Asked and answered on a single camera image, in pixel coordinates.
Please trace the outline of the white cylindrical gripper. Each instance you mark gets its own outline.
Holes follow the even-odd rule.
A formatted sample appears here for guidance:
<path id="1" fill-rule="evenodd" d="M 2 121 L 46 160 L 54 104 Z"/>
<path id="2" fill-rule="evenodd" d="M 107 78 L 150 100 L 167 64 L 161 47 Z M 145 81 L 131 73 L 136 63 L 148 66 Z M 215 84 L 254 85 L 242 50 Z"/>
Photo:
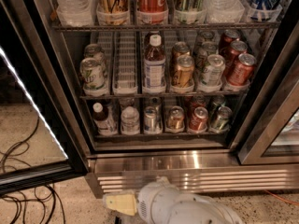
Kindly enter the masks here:
<path id="1" fill-rule="evenodd" d="M 105 194 L 104 206 L 127 216 L 137 213 L 147 224 L 183 224 L 183 193 L 166 177 L 143 187 L 136 198 L 133 192 Z"/>

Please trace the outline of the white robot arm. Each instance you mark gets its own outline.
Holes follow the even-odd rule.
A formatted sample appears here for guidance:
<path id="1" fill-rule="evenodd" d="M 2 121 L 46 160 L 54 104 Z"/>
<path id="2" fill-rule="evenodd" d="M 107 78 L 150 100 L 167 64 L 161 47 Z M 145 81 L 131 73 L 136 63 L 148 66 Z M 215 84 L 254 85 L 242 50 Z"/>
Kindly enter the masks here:
<path id="1" fill-rule="evenodd" d="M 105 194 L 103 202 L 106 208 L 127 216 L 139 214 L 147 224 L 244 224 L 232 208 L 208 196 L 183 193 L 164 176 L 138 193 Z"/>

